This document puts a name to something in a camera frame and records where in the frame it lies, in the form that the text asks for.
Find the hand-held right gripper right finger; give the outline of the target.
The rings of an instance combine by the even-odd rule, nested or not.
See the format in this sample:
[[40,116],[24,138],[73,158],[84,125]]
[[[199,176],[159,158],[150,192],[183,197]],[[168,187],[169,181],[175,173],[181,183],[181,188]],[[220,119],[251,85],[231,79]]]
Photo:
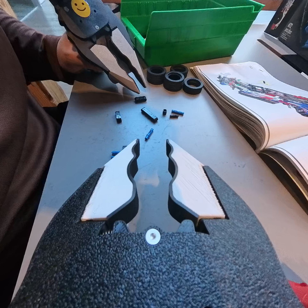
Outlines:
[[169,184],[168,210],[178,222],[225,219],[227,216],[205,171],[205,165],[172,140],[166,140]]

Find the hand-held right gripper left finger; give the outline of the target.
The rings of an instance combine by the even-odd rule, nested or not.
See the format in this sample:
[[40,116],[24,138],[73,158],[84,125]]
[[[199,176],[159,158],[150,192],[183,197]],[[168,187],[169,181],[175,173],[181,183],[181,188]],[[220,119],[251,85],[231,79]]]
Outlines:
[[139,201],[134,176],[139,155],[140,141],[135,139],[103,166],[81,221],[128,223],[137,215]]

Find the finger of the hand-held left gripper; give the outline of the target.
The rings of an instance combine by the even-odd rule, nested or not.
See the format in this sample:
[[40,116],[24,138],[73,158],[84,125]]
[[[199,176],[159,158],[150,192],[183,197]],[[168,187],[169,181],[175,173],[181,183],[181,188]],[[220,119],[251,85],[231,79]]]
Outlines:
[[127,72],[120,67],[116,57],[104,45],[95,44],[91,48],[91,52],[101,61],[101,63],[108,69],[108,76],[112,77],[116,83],[120,83],[129,90],[140,94],[140,91],[135,81],[127,74]]
[[135,50],[119,29],[112,31],[111,43],[116,50],[116,55],[125,64],[126,70],[132,72],[139,83],[146,88],[146,80]]

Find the person's left forearm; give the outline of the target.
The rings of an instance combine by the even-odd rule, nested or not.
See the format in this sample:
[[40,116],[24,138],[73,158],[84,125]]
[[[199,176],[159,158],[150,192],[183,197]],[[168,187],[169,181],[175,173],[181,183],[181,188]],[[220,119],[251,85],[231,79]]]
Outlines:
[[57,58],[59,36],[44,35],[17,21],[2,29],[21,63],[27,82],[64,80]]

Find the white desk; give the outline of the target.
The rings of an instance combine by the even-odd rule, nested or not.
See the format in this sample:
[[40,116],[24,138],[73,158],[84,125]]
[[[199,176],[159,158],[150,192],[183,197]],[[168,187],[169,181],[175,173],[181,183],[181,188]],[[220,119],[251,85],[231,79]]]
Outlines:
[[[128,224],[131,232],[153,226],[173,232],[179,226],[167,207],[171,175],[166,139],[171,139],[214,170],[246,202],[272,241],[287,278],[307,283],[307,214],[208,93],[188,95],[153,85],[141,91],[147,102],[135,104],[134,93],[111,83],[104,74],[75,81],[13,295],[58,209],[110,160],[111,151],[136,138],[140,140],[135,176],[139,210]],[[158,117],[156,123],[141,113],[144,107]],[[172,110],[184,115],[171,119]],[[120,124],[115,111],[121,114]],[[153,134],[145,141],[151,128]]]

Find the person's left hand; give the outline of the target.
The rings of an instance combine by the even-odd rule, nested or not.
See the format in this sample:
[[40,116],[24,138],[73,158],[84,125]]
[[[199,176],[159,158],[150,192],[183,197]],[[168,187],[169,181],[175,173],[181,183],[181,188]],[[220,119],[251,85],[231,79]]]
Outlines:
[[90,62],[84,60],[78,53],[76,47],[64,33],[57,44],[57,59],[60,67],[71,74],[79,74],[86,70],[101,73],[103,70]]

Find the group of black rubber tyres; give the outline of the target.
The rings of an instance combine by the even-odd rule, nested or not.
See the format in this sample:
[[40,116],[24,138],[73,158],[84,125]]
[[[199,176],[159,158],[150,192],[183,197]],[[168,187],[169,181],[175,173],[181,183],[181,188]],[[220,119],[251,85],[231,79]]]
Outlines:
[[170,71],[165,74],[163,86],[166,90],[177,92],[183,88],[184,75],[178,71]]

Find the green plastic bin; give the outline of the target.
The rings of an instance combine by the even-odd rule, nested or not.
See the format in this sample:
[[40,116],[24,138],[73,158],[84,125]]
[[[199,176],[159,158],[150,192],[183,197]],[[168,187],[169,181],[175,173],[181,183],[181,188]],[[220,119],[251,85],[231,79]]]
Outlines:
[[264,4],[250,0],[127,0],[121,20],[148,66],[232,56]]

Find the wooden table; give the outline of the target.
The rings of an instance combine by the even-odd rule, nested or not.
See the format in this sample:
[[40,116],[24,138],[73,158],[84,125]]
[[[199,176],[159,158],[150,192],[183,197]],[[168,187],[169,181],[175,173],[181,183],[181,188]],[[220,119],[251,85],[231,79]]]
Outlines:
[[42,107],[56,107],[59,103],[68,101],[62,87],[52,80],[32,82],[28,85],[28,90]]

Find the person's brown sweater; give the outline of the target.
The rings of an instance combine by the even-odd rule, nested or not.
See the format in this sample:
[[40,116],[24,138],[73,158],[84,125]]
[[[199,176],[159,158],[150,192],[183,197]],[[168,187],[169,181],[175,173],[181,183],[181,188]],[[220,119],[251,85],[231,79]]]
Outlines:
[[29,92],[21,63],[2,29],[16,21],[21,22],[1,9],[1,306],[12,296],[60,129]]

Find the open instruction booklet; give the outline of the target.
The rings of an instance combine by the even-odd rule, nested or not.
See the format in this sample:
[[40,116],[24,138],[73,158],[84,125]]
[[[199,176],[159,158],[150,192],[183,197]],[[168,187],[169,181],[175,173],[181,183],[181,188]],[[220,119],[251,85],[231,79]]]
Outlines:
[[279,81],[251,61],[190,70],[296,201],[307,208],[307,91]]

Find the red toy brick car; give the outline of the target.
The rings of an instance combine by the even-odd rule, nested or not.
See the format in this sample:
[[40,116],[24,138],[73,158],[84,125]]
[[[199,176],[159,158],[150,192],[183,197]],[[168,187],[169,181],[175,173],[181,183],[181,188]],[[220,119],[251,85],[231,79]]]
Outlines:
[[294,293],[297,295],[301,304],[307,308],[308,307],[308,284],[307,283],[296,283],[291,280],[288,280],[291,288]]

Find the black toy set box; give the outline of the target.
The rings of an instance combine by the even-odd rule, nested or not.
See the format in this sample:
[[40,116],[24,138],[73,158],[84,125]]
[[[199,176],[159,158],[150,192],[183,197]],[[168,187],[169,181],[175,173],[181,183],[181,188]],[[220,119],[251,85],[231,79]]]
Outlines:
[[308,1],[283,0],[265,33],[308,60]]

